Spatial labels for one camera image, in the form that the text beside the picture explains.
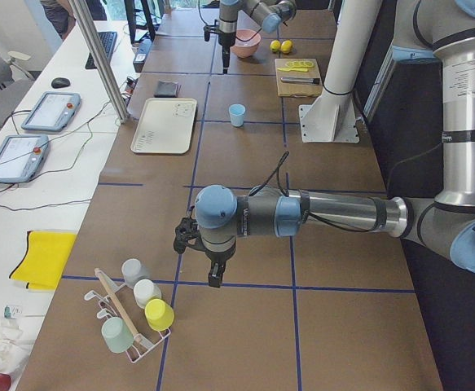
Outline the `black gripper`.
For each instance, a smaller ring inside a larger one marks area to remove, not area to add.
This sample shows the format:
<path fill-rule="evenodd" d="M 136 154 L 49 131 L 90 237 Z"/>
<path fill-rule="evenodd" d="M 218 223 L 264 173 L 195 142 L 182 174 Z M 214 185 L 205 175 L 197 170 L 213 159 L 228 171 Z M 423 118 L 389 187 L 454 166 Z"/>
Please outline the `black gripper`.
<path fill-rule="evenodd" d="M 228 73 L 230 66 L 230 48 L 235 45 L 236 31 L 218 30 L 218 42 L 222 46 L 222 74 Z"/>
<path fill-rule="evenodd" d="M 208 273 L 209 286 L 220 288 L 222 286 L 223 275 L 226 269 L 227 261 L 235 254 L 235 242 L 226 242 L 224 244 L 201 243 L 203 251 L 211 261 Z"/>

